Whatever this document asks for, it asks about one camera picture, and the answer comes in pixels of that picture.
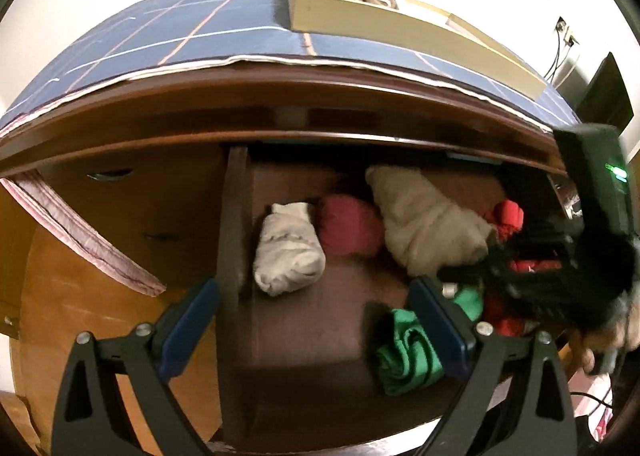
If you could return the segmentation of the person's right hand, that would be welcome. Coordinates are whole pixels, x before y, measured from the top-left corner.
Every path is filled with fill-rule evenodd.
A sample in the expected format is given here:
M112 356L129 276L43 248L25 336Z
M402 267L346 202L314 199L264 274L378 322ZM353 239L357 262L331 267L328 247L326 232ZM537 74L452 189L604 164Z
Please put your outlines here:
M572 332L570 350L573 362L591 375L611 374L618 354L634 351L639 346L639 301L632 302L629 311L615 323L583 334Z

